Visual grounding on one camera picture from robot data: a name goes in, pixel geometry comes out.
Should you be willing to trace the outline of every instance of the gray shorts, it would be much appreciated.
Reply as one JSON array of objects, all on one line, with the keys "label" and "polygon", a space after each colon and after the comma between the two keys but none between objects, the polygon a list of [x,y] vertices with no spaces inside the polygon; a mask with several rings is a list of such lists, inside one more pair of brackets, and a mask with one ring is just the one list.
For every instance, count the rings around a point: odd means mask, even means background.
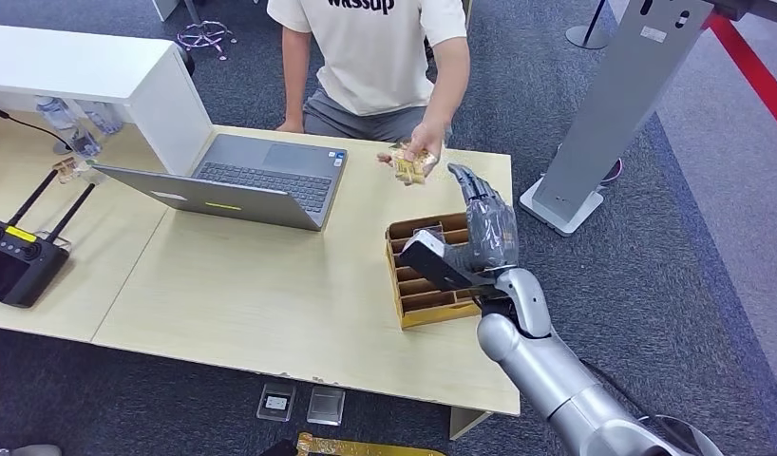
[{"label": "gray shorts", "polygon": [[[336,138],[397,143],[411,137],[425,116],[424,106],[406,107],[373,116],[358,116],[336,103],[321,88],[305,102],[305,133]],[[447,129],[445,142],[452,130]]]}]

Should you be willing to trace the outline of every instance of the laptop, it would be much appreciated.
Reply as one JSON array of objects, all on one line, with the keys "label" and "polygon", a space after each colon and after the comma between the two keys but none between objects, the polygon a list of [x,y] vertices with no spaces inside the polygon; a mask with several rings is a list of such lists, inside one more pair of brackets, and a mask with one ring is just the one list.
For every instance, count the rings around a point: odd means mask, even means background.
[{"label": "laptop", "polygon": [[342,149],[217,135],[189,178],[93,168],[181,211],[321,231],[346,161]]}]

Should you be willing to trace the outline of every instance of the cardboard compartment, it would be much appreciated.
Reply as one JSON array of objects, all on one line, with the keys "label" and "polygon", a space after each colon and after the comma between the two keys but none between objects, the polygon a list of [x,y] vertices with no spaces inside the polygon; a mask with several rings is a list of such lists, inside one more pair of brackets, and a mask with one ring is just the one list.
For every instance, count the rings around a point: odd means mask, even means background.
[{"label": "cardboard compartment", "polygon": [[413,268],[401,264],[399,255],[414,231],[431,226],[441,226],[448,244],[463,244],[469,239],[464,213],[399,221],[386,230],[394,301],[403,329],[481,313],[469,290],[443,292]]}]

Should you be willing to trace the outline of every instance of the cable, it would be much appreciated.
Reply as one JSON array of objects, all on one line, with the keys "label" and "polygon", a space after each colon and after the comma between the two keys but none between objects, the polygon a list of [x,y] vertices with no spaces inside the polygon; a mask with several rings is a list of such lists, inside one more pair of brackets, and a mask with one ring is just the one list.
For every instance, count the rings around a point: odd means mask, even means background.
[{"label": "cable", "polygon": [[24,122],[22,122],[22,121],[18,121],[18,120],[16,120],[16,119],[12,118],[8,112],[6,112],[6,111],[4,111],[4,110],[2,110],[2,109],[0,109],[0,118],[1,118],[1,119],[6,119],[6,120],[9,120],[9,121],[14,121],[14,122],[16,122],[16,123],[18,123],[18,124],[20,124],[20,125],[24,125],[24,126],[27,126],[27,127],[33,128],[34,130],[39,130],[39,131],[41,131],[42,133],[47,133],[48,135],[52,136],[52,137],[53,137],[53,138],[55,138],[56,140],[60,141],[60,142],[61,142],[61,143],[64,145],[64,147],[66,148],[66,150],[72,150],[72,148],[69,146],[69,144],[67,144],[67,143],[66,143],[66,141],[64,141],[63,139],[61,139],[61,137],[60,137],[60,136],[58,136],[58,135],[56,135],[55,133],[53,133],[53,132],[51,132],[51,131],[48,131],[48,130],[45,130],[44,128],[39,128],[39,127],[38,127],[38,126],[36,126],[36,125],[31,125],[30,123],[24,123]]},{"label": "cable", "polygon": [[665,430],[674,439],[676,439],[677,442],[682,444],[682,446],[685,447],[685,449],[683,449],[683,451],[686,451],[686,452],[692,454],[693,456],[701,456],[693,445],[689,444],[688,441],[685,440],[684,437],[682,437],[681,435],[676,433],[673,429],[671,429],[671,427],[666,426],[666,424],[663,423],[663,420],[657,419],[657,416],[654,413],[652,413],[650,410],[648,410],[647,408],[643,407],[642,404],[640,404],[638,401],[636,401],[634,399],[634,397],[632,396],[632,394],[630,394],[625,388],[621,387],[618,384],[618,382],[612,376],[610,376],[607,372],[601,370],[600,368],[597,368],[596,366],[594,366],[589,361],[585,361],[585,360],[583,360],[581,358],[579,359],[579,361],[581,361],[581,364],[583,364],[585,367],[587,367],[587,369],[592,371],[595,375],[598,375],[599,377],[601,377],[610,386],[612,386],[614,389],[616,389],[618,392],[620,392],[623,395],[623,397],[626,398],[627,401],[629,401],[633,406],[635,406],[637,411],[639,411],[640,413],[643,413],[644,415],[648,416],[650,420],[652,420],[653,422],[657,423],[663,430]]}]

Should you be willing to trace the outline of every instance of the plastic bottle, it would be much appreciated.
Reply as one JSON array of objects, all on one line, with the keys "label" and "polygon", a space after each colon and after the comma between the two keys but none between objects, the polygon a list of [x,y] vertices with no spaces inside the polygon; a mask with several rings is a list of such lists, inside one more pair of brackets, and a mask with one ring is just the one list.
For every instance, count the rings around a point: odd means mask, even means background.
[{"label": "plastic bottle", "polygon": [[106,136],[111,136],[123,128],[123,122],[111,104],[76,100],[86,116]]},{"label": "plastic bottle", "polygon": [[100,145],[89,131],[78,121],[64,100],[52,97],[36,97],[36,110],[48,124],[61,133],[72,151],[85,159],[91,159],[101,152]]}]

